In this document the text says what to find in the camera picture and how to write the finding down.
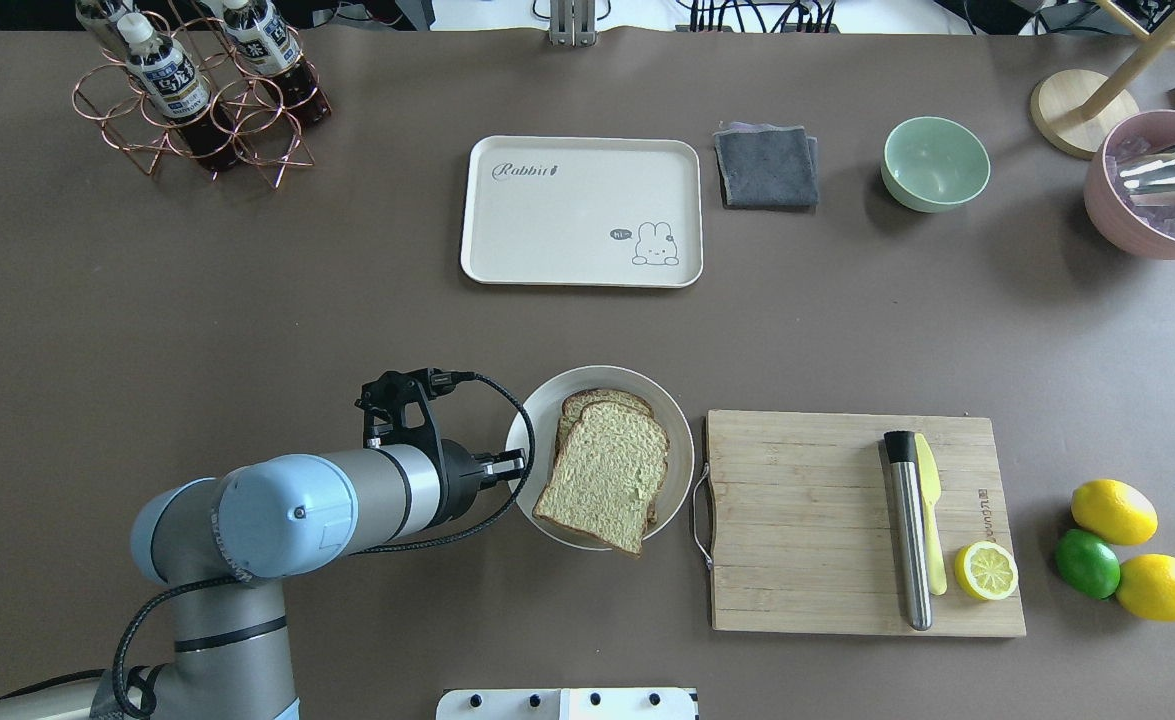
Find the round plate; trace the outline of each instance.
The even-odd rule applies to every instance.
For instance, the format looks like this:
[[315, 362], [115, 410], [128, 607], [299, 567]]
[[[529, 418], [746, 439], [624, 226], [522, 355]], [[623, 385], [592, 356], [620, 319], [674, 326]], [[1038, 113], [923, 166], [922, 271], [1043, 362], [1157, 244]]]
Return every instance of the round plate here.
[[[654, 410], [654, 419], [663, 425], [669, 435], [669, 473], [659, 491], [659, 497], [654, 502], [657, 520], [654, 525], [646, 530], [645, 539], [654, 537], [654, 533], [664, 529], [671, 518], [674, 518], [684, 496], [689, 492], [689, 484], [693, 479], [693, 436], [689, 433], [689, 424], [684, 420], [680, 406], [671, 401], [671, 396], [659, 384], [645, 377], [645, 375], [615, 368], [613, 365], [586, 365], [568, 370], [556, 375], [550, 381], [542, 383], [542, 386], [524, 401], [524, 410], [529, 413], [529, 419], [533, 420], [533, 437], [537, 440], [533, 469], [529, 470], [529, 479], [524, 484], [517, 505], [524, 516], [543, 533], [568, 544], [570, 547], [580, 550], [610, 550], [607, 544], [597, 541], [596, 538], [575, 533], [573, 530], [562, 529], [560, 525], [535, 518], [533, 505], [542, 496], [542, 489], [548, 486], [551, 478], [552, 456], [556, 452], [556, 425], [560, 423], [560, 403], [575, 392], [584, 389], [622, 389], [633, 396], [642, 398]], [[524, 420], [521, 416], [515, 416], [511, 420], [511, 429], [508, 430], [508, 450], [522, 448], [529, 450], [529, 438], [524, 429]], [[509, 486], [515, 490], [518, 480], [509, 480]]]

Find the knife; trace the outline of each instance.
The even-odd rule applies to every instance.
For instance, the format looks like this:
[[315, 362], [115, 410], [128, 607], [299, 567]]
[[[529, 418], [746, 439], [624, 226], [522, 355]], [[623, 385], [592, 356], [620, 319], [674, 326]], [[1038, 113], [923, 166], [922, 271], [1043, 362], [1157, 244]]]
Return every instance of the knife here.
[[916, 477], [916, 433], [894, 430], [885, 433], [889, 457], [889, 506], [897, 516], [898, 579], [907, 624], [928, 630], [934, 624], [929, 605], [929, 580], [925, 578], [925, 527], [921, 519], [920, 479]]
[[916, 465], [920, 467], [920, 502], [925, 514], [925, 567], [929, 571], [929, 592], [942, 594], [947, 592], [947, 568], [944, 566], [944, 546], [938, 541], [938, 514], [934, 512], [940, 497], [944, 497], [944, 484], [938, 478], [938, 462], [929, 442], [916, 433]]

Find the wooden round base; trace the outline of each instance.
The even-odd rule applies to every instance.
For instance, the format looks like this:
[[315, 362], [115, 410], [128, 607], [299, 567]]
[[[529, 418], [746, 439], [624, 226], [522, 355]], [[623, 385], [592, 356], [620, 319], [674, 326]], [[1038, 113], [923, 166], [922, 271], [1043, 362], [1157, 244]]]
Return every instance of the wooden round base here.
[[1080, 106], [1107, 82], [1104, 74], [1093, 70], [1062, 70], [1043, 79], [1030, 92], [1030, 119], [1041, 135], [1059, 150], [1076, 159], [1093, 159], [1094, 152], [1121, 120], [1136, 115], [1137, 102], [1121, 90], [1097, 117], [1082, 117]]

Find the pink bowl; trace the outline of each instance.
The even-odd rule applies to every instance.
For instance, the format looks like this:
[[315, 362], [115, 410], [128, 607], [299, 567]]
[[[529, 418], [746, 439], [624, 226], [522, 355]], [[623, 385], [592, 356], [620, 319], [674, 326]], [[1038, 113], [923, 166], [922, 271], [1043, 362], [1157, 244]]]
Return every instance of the pink bowl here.
[[1143, 258], [1175, 260], [1175, 237], [1150, 228], [1137, 217], [1107, 179], [1103, 155], [1112, 154], [1114, 147], [1135, 136], [1146, 137], [1155, 149], [1175, 143], [1175, 110], [1139, 113], [1112, 128], [1085, 176], [1085, 209], [1097, 231], [1119, 249]]

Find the bread slice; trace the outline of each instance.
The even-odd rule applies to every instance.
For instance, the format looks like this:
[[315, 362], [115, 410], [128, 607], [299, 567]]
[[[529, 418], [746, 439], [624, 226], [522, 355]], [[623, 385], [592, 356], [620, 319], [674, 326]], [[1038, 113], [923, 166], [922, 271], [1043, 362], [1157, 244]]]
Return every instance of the bread slice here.
[[533, 514], [639, 557], [667, 453], [666, 432], [650, 416], [619, 402], [593, 402], [556, 457]]
[[569, 437], [570, 430], [573, 429], [575, 423], [582, 417], [583, 408], [593, 404], [593, 402], [604, 401], [619, 402], [622, 405], [642, 411], [642, 413], [650, 416], [650, 418], [654, 416], [654, 410], [647, 402], [627, 391], [622, 391], [622, 389], [584, 389], [582, 392], [570, 395], [560, 403], [560, 424], [556, 428], [556, 452], [559, 453], [560, 448], [564, 448], [565, 438]]

